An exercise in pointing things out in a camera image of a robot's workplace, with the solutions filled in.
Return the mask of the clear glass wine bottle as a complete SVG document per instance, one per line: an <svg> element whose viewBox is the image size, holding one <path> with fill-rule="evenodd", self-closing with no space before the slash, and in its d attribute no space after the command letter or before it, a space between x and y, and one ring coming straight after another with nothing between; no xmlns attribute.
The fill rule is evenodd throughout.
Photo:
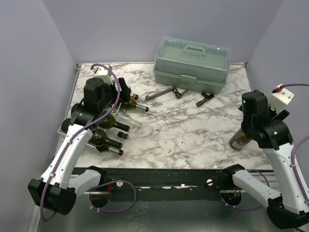
<svg viewBox="0 0 309 232"><path fill-rule="evenodd" d="M142 128L142 123L130 117L123 110L117 111L116 109L113 109L110 115L112 115L115 118L115 120L118 121L119 123L130 126L131 131L138 131Z"/></svg>

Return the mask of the olive green wine bottle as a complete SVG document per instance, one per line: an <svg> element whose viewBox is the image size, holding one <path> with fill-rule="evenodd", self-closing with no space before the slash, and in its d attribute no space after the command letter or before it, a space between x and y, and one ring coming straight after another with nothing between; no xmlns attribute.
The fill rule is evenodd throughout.
<svg viewBox="0 0 309 232"><path fill-rule="evenodd" d="M109 145L112 147L115 147L117 149L121 149L123 144L110 139L105 131L97 129L94 134L92 135L91 139L88 142L89 144L93 145L93 146L102 146L102 145Z"/></svg>

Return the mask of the dark green labelled wine bottle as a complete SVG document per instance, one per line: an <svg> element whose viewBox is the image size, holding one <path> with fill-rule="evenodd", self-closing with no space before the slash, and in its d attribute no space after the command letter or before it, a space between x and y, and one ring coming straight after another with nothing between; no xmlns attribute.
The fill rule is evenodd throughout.
<svg viewBox="0 0 309 232"><path fill-rule="evenodd" d="M131 100L129 102L122 102L121 109L125 109L125 110L137 109L143 112L149 111L149 107L138 104L135 100Z"/></svg>

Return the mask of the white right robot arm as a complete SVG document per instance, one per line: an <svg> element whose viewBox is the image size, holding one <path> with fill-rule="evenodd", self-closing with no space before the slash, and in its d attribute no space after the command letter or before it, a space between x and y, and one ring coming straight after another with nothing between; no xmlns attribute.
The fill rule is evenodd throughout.
<svg viewBox="0 0 309 232"><path fill-rule="evenodd" d="M280 190L263 184L242 166L234 166L222 177L225 188L237 186L254 197L279 229L294 229L309 222L309 188L295 158L292 135L283 121L288 116L285 107L294 96L284 88L278 88L269 96L258 90L242 95L241 129L263 150Z"/></svg>

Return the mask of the green bottle silver neck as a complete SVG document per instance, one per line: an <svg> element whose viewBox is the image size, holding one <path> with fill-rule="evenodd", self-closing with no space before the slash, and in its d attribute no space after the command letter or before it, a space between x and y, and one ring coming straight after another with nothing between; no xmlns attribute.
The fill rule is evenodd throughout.
<svg viewBox="0 0 309 232"><path fill-rule="evenodd" d="M229 145L234 150L242 150L250 141L251 139L246 136L242 128L239 128L229 140Z"/></svg>

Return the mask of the clear acrylic wine rack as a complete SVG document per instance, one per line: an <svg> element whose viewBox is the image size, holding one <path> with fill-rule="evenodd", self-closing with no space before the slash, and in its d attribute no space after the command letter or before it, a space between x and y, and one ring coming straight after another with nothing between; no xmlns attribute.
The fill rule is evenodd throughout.
<svg viewBox="0 0 309 232"><path fill-rule="evenodd" d="M117 90L115 85L86 84L83 102L77 103L72 107L71 116L62 122L60 131L67 133L70 125L78 124L85 126L100 118L107 113L110 105L115 102L116 97ZM112 119L112 115L108 115L100 122L90 126L93 135L88 144L94 146L100 153L110 151L119 156L123 155L123 144L109 138L104 131L113 127L123 131L130 130L130 126L119 123Z"/></svg>

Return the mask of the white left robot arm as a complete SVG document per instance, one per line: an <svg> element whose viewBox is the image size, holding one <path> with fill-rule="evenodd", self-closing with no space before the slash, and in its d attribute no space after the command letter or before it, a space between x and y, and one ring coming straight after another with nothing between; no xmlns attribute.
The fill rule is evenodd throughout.
<svg viewBox="0 0 309 232"><path fill-rule="evenodd" d="M106 188L106 172L101 168L91 166L75 179L71 179L71 174L101 120L120 100L129 100L130 95L124 78L118 78L110 85L101 78L86 81L83 99L72 107L70 118L63 121L62 130L66 134L63 144L41 177L28 184L43 221L49 220L44 215L45 209L67 215L80 195L90 189L101 191Z"/></svg>

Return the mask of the dark green white-label bottle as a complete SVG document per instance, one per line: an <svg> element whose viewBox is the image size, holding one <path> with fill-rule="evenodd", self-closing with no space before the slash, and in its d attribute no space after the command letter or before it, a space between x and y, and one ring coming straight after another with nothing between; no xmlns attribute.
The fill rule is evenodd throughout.
<svg viewBox="0 0 309 232"><path fill-rule="evenodd" d="M104 129L117 128L117 129L120 129L120 130L123 130L123 131L126 131L126 132L128 132L130 130L130 126L116 121L116 119L112 115L106 116L100 122L99 126L101 128L104 128Z"/></svg>

